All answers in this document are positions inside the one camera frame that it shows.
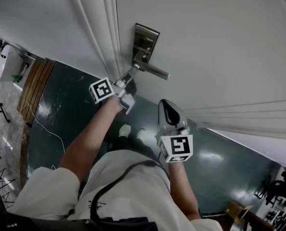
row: fiducial marker cube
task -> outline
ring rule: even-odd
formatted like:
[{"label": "fiducial marker cube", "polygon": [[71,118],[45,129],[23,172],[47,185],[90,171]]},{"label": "fiducial marker cube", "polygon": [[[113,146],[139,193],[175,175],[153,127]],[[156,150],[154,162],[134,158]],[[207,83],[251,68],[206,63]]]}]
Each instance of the fiducial marker cube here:
[{"label": "fiducial marker cube", "polygon": [[167,163],[183,162],[193,155],[193,136],[161,136],[158,146]]},{"label": "fiducial marker cube", "polygon": [[91,84],[89,86],[89,92],[95,104],[115,94],[110,84],[109,78],[107,77]]}]

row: door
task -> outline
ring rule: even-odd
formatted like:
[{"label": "door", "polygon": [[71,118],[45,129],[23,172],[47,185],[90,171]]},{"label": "door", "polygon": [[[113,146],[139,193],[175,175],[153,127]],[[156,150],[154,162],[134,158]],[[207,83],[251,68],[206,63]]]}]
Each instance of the door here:
[{"label": "door", "polygon": [[160,32],[149,63],[170,78],[139,73],[140,96],[168,99],[201,126],[286,133],[283,0],[116,2],[124,71],[135,23]]}]

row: forearm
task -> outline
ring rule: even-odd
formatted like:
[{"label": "forearm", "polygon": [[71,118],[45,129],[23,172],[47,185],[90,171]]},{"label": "forearm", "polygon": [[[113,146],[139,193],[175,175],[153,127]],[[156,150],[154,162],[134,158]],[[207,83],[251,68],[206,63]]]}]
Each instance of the forearm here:
[{"label": "forearm", "polygon": [[189,220],[200,219],[199,206],[182,162],[169,163],[171,196]]},{"label": "forearm", "polygon": [[117,97],[110,98],[93,116],[87,127],[68,146],[59,167],[74,172],[80,182],[91,170],[105,134],[121,110]]}]

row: sneaker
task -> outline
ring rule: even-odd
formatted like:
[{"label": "sneaker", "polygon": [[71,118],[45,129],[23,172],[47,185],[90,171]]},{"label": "sneaker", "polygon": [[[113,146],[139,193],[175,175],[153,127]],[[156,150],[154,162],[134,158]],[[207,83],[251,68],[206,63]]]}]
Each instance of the sneaker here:
[{"label": "sneaker", "polygon": [[143,141],[143,143],[145,144],[145,142],[147,141],[148,138],[148,134],[147,131],[143,128],[141,128],[138,132],[137,132],[137,139],[140,139]]},{"label": "sneaker", "polygon": [[119,129],[119,137],[125,136],[128,138],[131,132],[131,126],[128,124],[123,124],[122,127]]}]

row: dark green floor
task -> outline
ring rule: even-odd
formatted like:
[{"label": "dark green floor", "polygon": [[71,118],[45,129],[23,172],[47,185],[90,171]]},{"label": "dark green floor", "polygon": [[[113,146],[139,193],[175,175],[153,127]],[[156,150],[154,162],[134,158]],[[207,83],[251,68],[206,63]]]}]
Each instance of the dark green floor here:
[{"label": "dark green floor", "polygon": [[[65,147],[98,109],[88,92],[89,85],[96,80],[79,70],[57,64],[46,84],[36,117],[49,131],[63,139]],[[118,115],[111,126],[111,142],[118,136],[120,126],[127,123],[132,128],[130,139],[140,128],[150,133],[148,145],[158,155],[160,150],[154,138],[157,122],[158,106],[136,97],[130,114]],[[231,200],[254,205],[252,211],[255,212],[261,203],[254,197],[255,191],[268,175],[275,178],[280,165],[207,129],[198,128],[193,122],[189,122],[189,125],[193,134],[194,154],[185,162],[185,167],[201,212],[223,211]],[[105,141],[99,157],[106,150]],[[62,155],[61,141],[34,121],[28,152],[28,176],[38,167],[57,166]]]}]

